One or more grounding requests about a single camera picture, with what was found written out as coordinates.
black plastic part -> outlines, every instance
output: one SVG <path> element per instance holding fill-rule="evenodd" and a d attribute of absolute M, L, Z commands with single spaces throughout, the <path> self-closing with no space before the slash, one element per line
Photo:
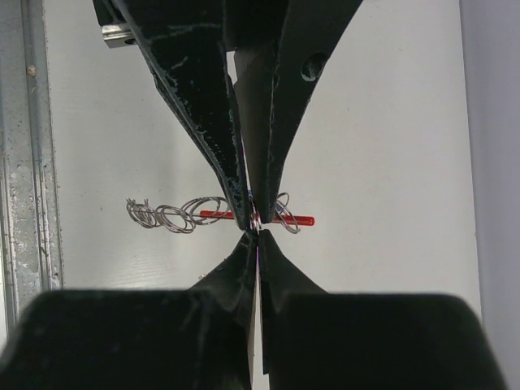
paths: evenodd
<path fill-rule="evenodd" d="M 240 3 L 225 0 L 114 0 L 158 91 L 215 171 L 240 229 L 249 196 L 238 107 L 226 50 L 235 43 Z"/>
<path fill-rule="evenodd" d="M 362 0 L 253 0 L 235 53 L 249 181 L 262 222 L 275 215 L 285 159 L 325 63 Z"/>
<path fill-rule="evenodd" d="M 256 240 L 188 291 L 59 291 L 27 309 L 2 390 L 251 389 Z"/>
<path fill-rule="evenodd" d="M 480 323 L 458 298 L 333 295 L 260 232 L 264 368 L 271 390 L 506 389 Z"/>

thin wire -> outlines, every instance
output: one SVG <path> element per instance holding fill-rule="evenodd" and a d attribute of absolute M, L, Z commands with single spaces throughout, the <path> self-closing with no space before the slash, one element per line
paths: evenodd
<path fill-rule="evenodd" d="M 251 211 L 251 223 L 255 230 L 262 228 L 259 223 L 260 219 L 258 213 L 254 209 L 253 198 L 250 197 L 251 204 L 253 205 Z M 215 209 L 210 215 L 201 215 L 199 210 L 201 207 L 209 202 L 215 203 Z M 275 215 L 279 219 L 280 224 L 290 233 L 297 234 L 300 232 L 298 222 L 294 217 L 291 210 L 287 207 L 289 202 L 288 193 L 281 193 L 276 198 Z M 229 212 L 230 207 L 228 201 L 223 197 L 196 197 L 191 201 L 187 201 L 181 207 L 174 207 L 169 205 L 160 205 L 157 208 L 153 208 L 149 204 L 149 200 L 145 199 L 144 203 L 137 203 L 133 199 L 127 199 L 127 212 L 130 218 L 135 223 L 138 223 L 143 228 L 166 228 L 168 231 L 173 233 L 190 234 L 195 230 L 196 226 L 211 225 L 224 219 L 224 215 Z M 288 216 L 292 219 L 293 225 L 289 225 L 284 220 L 284 216 Z M 175 223 L 173 218 L 182 222 Z"/>
<path fill-rule="evenodd" d="M 278 197 L 276 198 L 276 208 L 275 212 L 278 218 L 280 219 L 281 225 L 287 230 L 289 233 L 292 234 L 298 234 L 301 230 L 300 226 L 298 226 L 298 222 L 296 221 L 296 218 L 294 214 L 291 212 L 291 210 L 287 207 L 287 204 L 289 203 L 289 194 L 288 193 L 280 193 Z M 289 225 L 287 221 L 284 219 L 284 215 L 287 215 L 290 217 L 293 221 L 293 226 Z"/>

small metal ring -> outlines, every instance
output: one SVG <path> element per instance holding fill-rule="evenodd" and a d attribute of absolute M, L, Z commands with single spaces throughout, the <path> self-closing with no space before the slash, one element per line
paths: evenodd
<path fill-rule="evenodd" d="M 207 202 L 216 202 L 216 210 L 207 217 L 196 215 L 198 209 Z M 226 205 L 226 209 L 224 211 L 220 210 L 220 206 L 222 204 Z M 195 199 L 192 199 L 191 201 L 187 201 L 186 203 L 184 203 L 181 207 L 181 210 L 188 214 L 189 218 L 193 221 L 193 223 L 199 226 L 203 226 L 211 225 L 212 223 L 219 221 L 219 218 L 215 218 L 215 216 L 220 212 L 224 214 L 227 213 L 229 211 L 229 204 L 228 201 L 226 201 L 226 199 L 223 197 L 196 197 Z"/>
<path fill-rule="evenodd" d="M 260 214 L 257 211 L 257 207 L 254 204 L 253 195 L 249 195 L 249 206 L 250 206 L 250 212 L 249 212 L 249 223 L 250 228 L 253 231 L 259 232 L 262 230 L 262 220 L 260 218 Z"/>
<path fill-rule="evenodd" d="M 145 199 L 145 203 L 137 203 L 133 199 L 127 199 L 127 212 L 130 218 L 143 228 L 152 229 L 159 226 L 155 218 L 155 210 L 148 204 L 148 199 Z"/>
<path fill-rule="evenodd" d="M 171 215 L 179 216 L 184 221 L 184 226 L 181 227 L 175 223 L 173 223 L 166 215 L 166 212 L 170 211 Z M 184 233 L 189 234 L 195 230 L 195 223 L 189 219 L 189 215 L 180 209 L 179 207 L 168 206 L 168 205 L 160 205 L 155 209 L 155 218 L 158 223 L 174 233 Z"/>
<path fill-rule="evenodd" d="M 280 198 L 286 197 L 285 201 L 280 200 Z M 296 220 L 296 217 L 291 212 L 291 210 L 287 207 L 287 204 L 289 203 L 289 194 L 288 193 L 280 193 L 278 197 L 276 198 L 276 209 L 275 213 L 276 216 L 278 216 L 280 220 L 280 224 L 287 230 L 289 233 L 297 234 L 301 231 L 300 226 L 298 225 L 298 222 Z M 284 215 L 287 215 L 289 218 L 292 219 L 294 222 L 293 226 L 289 225 L 285 219 Z"/>

hole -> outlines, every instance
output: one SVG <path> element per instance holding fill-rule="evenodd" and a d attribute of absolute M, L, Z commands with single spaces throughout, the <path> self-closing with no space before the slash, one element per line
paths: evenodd
<path fill-rule="evenodd" d="M 322 74 L 328 57 L 324 53 L 312 54 L 301 65 L 301 78 L 305 81 L 316 81 Z"/>

metal frame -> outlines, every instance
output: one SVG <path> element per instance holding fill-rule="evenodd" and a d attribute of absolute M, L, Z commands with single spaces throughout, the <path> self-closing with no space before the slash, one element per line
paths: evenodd
<path fill-rule="evenodd" d="M 0 2 L 0 228 L 6 329 L 63 285 L 42 0 Z"/>

